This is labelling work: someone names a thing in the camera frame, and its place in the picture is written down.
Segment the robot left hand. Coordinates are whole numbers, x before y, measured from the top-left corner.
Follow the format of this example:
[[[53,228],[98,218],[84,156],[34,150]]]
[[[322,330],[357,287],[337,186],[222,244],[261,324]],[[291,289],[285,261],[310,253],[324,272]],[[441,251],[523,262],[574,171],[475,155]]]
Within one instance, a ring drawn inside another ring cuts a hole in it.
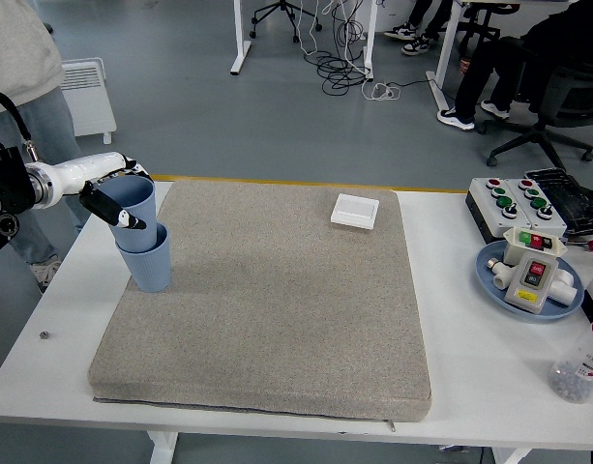
[[[111,226],[143,230],[141,218],[128,213],[114,199],[94,187],[100,180],[117,173],[134,174],[151,180],[147,171],[135,159],[117,152],[92,155],[44,168],[47,207],[58,203],[63,196],[77,195],[82,205]]]

